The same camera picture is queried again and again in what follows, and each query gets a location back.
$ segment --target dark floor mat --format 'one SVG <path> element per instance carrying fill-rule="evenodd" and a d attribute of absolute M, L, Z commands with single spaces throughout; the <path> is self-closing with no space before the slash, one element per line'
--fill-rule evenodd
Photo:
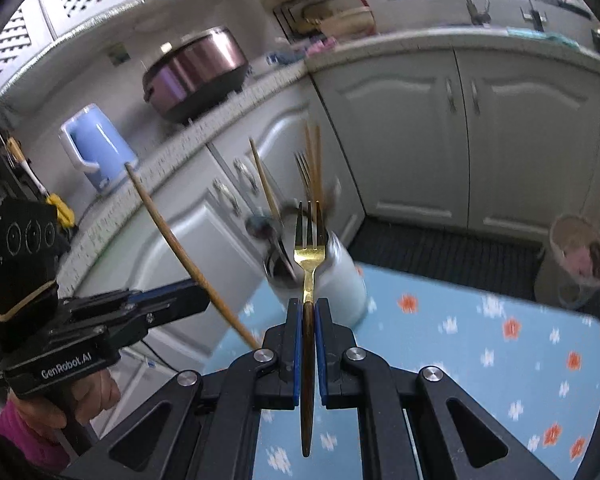
<path fill-rule="evenodd" d="M 366 218 L 349 253 L 358 262 L 533 301 L 540 248 Z M 580 311 L 600 320 L 600 291 Z M 600 415 L 576 480 L 599 471 Z"/>

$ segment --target blue electric kettle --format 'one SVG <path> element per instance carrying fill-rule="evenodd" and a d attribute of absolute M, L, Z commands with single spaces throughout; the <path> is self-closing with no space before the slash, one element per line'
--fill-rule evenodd
<path fill-rule="evenodd" d="M 138 164 L 136 154 L 95 104 L 60 126 L 60 142 L 74 168 L 83 171 L 102 195 L 126 178 L 126 162 Z"/>

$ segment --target kettle handle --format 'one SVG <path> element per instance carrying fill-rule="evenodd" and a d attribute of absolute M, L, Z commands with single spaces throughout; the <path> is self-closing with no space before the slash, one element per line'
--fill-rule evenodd
<path fill-rule="evenodd" d="M 77 146 L 74 143 L 69 132 L 64 127 L 64 124 L 60 127 L 60 143 L 69 156 L 69 160 L 74 165 L 76 170 L 81 170 L 84 173 L 95 173 L 100 169 L 100 165 L 97 162 L 89 162 L 84 160 L 82 155 L 78 151 Z"/>

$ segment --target blue tablecloth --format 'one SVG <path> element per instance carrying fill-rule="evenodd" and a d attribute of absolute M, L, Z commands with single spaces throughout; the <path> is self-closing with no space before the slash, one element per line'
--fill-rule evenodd
<path fill-rule="evenodd" d="M 442 368 L 560 480 L 573 479 L 600 410 L 597 319 L 377 267 L 360 271 L 369 304 L 354 329 L 359 346 L 405 370 Z M 240 319 L 261 340 L 285 316 L 263 282 Z M 228 332 L 205 373 L 248 351 Z M 315 407 L 309 458 L 299 409 L 263 410 L 254 480 L 362 478 L 356 411 L 328 411 L 317 392 Z"/>

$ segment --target chopstick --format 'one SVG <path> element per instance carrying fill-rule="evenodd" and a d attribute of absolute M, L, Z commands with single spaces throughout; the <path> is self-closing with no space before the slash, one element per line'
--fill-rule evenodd
<path fill-rule="evenodd" d="M 179 259 L 182 266 L 189 273 L 189 276 L 192 280 L 198 282 L 198 284 L 206 290 L 206 293 L 209 295 L 211 299 L 211 303 L 214 304 L 218 312 L 224 320 L 235 328 L 236 332 L 240 335 L 240 337 L 244 340 L 247 345 L 249 345 L 253 350 L 257 350 L 260 348 L 259 343 L 256 339 L 251 335 L 251 332 L 245 327 L 240 320 L 238 320 L 237 316 L 231 311 L 229 306 L 222 300 L 218 292 L 213 288 L 213 286 L 206 280 L 202 272 L 196 265 L 191 261 L 188 254 L 184 250 L 184 248 L 180 245 L 178 239 L 173 235 L 173 232 L 167 225 L 167 222 L 164 221 L 164 218 L 160 215 L 158 208 L 155 206 L 154 201 L 151 200 L 151 197 L 146 192 L 140 181 L 138 180 L 138 176 L 134 173 L 133 167 L 128 162 L 125 164 L 126 172 L 131 179 L 131 182 L 134 184 L 138 195 L 142 199 L 142 203 L 144 207 L 148 211 L 149 215 L 153 219 L 158 231 L 162 234 L 165 241 L 168 243 L 169 247 L 176 255 L 177 259 Z"/>
<path fill-rule="evenodd" d="M 315 187 L 317 194 L 315 199 L 322 203 L 322 134 L 320 124 L 315 125 Z"/>
<path fill-rule="evenodd" d="M 253 160 L 256 163 L 258 175 L 260 176 L 260 182 L 262 183 L 262 189 L 264 190 L 264 196 L 267 198 L 267 203 L 269 204 L 269 209 L 271 210 L 271 215 L 273 216 L 273 218 L 280 221 L 280 210 L 276 205 L 276 200 L 273 198 L 273 193 L 271 192 L 269 182 L 267 181 L 267 175 L 264 173 L 264 168 L 262 167 L 260 155 L 258 155 L 256 144 L 255 142 L 253 142 L 253 139 L 251 139 L 251 137 L 249 138 L 249 143 L 251 145 L 251 152 L 253 153 Z"/>
<path fill-rule="evenodd" d="M 314 164 L 314 147 L 312 146 L 312 140 L 311 140 L 311 131 L 309 130 L 309 124 L 305 121 L 304 122 L 304 143 L 305 143 L 305 147 L 306 147 L 306 161 L 308 163 L 309 166 L 309 183 L 311 184 L 311 195 L 312 195 L 312 200 L 317 200 L 318 199 L 318 195 L 317 195 L 317 187 L 316 187 L 316 182 L 315 182 L 315 164 Z"/>

